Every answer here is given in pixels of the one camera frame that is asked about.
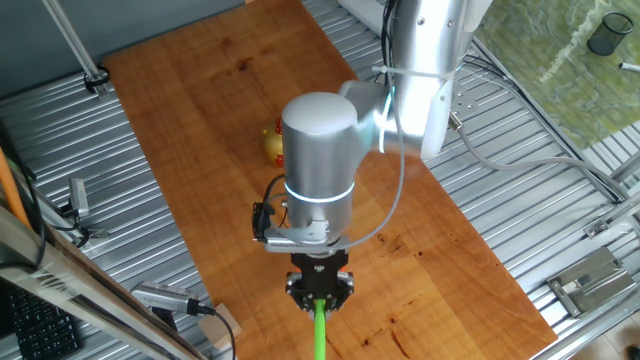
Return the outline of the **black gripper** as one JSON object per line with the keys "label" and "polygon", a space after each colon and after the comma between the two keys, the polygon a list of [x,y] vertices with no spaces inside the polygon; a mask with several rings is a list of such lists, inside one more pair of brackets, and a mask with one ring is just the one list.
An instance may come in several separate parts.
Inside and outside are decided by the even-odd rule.
{"label": "black gripper", "polygon": [[304,312],[314,310],[316,299],[325,299],[326,311],[340,310],[354,293],[353,273],[341,271],[348,259],[345,250],[324,258],[293,254],[291,262],[300,272],[287,274],[285,292]]}

